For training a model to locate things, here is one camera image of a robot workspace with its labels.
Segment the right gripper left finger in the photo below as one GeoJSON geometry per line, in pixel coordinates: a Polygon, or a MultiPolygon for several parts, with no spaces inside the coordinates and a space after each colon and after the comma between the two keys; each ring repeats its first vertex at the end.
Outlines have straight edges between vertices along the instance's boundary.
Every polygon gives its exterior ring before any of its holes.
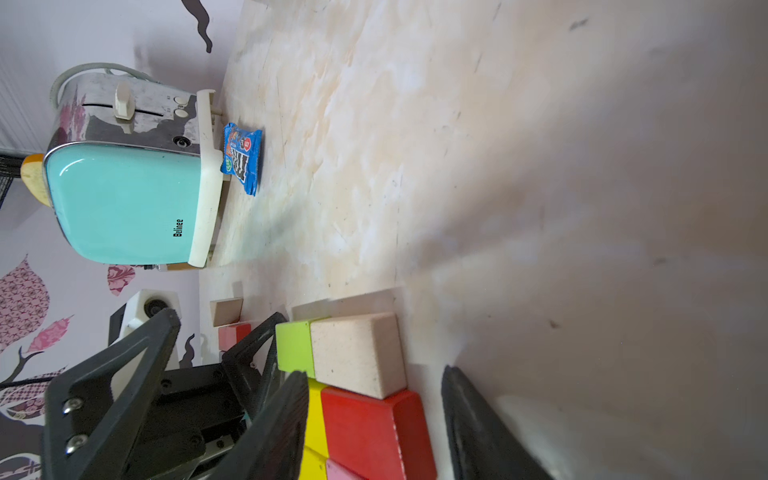
{"type": "Polygon", "coordinates": [[[212,479],[297,479],[309,410],[305,373],[295,371],[266,404],[212,479]]]}

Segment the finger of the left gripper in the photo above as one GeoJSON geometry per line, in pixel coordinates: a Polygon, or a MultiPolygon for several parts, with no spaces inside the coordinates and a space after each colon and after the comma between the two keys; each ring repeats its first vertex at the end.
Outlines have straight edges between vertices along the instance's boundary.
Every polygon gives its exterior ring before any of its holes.
{"type": "Polygon", "coordinates": [[[119,479],[159,389],[180,319],[167,308],[53,379],[45,392],[44,479],[119,479]]]}
{"type": "Polygon", "coordinates": [[[286,323],[281,312],[275,312],[243,340],[227,350],[221,365],[227,380],[245,413],[255,420],[281,386],[278,370],[276,326],[286,323]],[[259,369],[255,356],[269,343],[264,366],[259,369]]]}

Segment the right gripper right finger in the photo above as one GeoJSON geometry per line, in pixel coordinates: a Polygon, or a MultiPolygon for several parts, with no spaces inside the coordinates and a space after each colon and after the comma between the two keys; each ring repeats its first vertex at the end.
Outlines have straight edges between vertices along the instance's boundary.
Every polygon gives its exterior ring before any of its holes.
{"type": "Polygon", "coordinates": [[[462,370],[447,366],[441,395],[456,479],[548,479],[462,370]]]}

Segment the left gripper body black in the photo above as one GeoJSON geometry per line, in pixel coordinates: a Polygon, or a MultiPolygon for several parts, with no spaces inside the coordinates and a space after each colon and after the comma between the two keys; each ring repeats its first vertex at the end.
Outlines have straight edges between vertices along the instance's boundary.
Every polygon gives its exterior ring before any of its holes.
{"type": "Polygon", "coordinates": [[[248,413],[220,364],[168,370],[123,479],[206,479],[245,433],[248,413]]]}

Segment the yellow block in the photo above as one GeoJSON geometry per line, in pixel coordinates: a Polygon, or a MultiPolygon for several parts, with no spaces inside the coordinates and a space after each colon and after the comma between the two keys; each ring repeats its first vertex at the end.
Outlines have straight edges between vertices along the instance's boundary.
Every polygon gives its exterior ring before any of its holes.
{"type": "Polygon", "coordinates": [[[322,404],[322,392],[327,386],[315,379],[308,379],[309,409],[305,432],[305,447],[322,457],[329,457],[327,434],[322,404]]]}
{"type": "Polygon", "coordinates": [[[327,480],[327,458],[311,448],[304,448],[299,480],[327,480]]]}

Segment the lime green block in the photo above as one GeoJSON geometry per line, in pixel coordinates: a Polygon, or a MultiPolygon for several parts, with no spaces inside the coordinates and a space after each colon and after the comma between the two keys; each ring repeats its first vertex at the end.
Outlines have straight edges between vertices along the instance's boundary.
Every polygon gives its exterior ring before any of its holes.
{"type": "Polygon", "coordinates": [[[275,328],[278,369],[285,373],[300,371],[316,380],[311,326],[327,317],[280,323],[275,328]]]}

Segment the light pink block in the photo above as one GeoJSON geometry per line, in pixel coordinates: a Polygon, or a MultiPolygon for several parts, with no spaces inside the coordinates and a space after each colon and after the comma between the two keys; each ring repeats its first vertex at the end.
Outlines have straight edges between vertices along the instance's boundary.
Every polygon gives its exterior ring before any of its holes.
{"type": "Polygon", "coordinates": [[[364,477],[330,458],[326,460],[326,474],[328,480],[365,480],[364,477]]]}

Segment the red block group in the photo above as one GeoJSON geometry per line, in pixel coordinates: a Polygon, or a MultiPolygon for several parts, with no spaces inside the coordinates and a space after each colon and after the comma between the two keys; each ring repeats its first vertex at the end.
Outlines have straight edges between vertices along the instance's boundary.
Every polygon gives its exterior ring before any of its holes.
{"type": "Polygon", "coordinates": [[[330,459],[365,479],[438,477],[421,397],[385,399],[328,387],[321,393],[330,459]]]}

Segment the beige square wooden block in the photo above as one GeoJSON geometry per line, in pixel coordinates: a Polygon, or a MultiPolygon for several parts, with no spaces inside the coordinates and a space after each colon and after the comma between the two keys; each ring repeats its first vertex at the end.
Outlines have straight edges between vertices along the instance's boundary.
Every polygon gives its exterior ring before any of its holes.
{"type": "Polygon", "coordinates": [[[317,381],[375,399],[408,387],[395,314],[317,320],[310,334],[317,381]]]}

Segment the dark red rectangular block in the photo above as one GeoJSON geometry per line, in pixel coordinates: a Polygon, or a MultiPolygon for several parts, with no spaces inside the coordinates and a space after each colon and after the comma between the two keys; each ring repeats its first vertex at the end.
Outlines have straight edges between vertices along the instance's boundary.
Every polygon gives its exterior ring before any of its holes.
{"type": "Polygon", "coordinates": [[[231,323],[217,328],[218,348],[226,352],[247,337],[253,330],[252,323],[231,323]]]}

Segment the beige triangular wooden block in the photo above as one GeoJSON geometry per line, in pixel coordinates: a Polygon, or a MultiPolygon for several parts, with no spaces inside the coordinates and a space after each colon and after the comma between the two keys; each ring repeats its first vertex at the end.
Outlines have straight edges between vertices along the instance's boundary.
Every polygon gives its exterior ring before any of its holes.
{"type": "Polygon", "coordinates": [[[211,321],[215,328],[230,325],[240,321],[243,307],[241,297],[210,302],[211,321]]]}

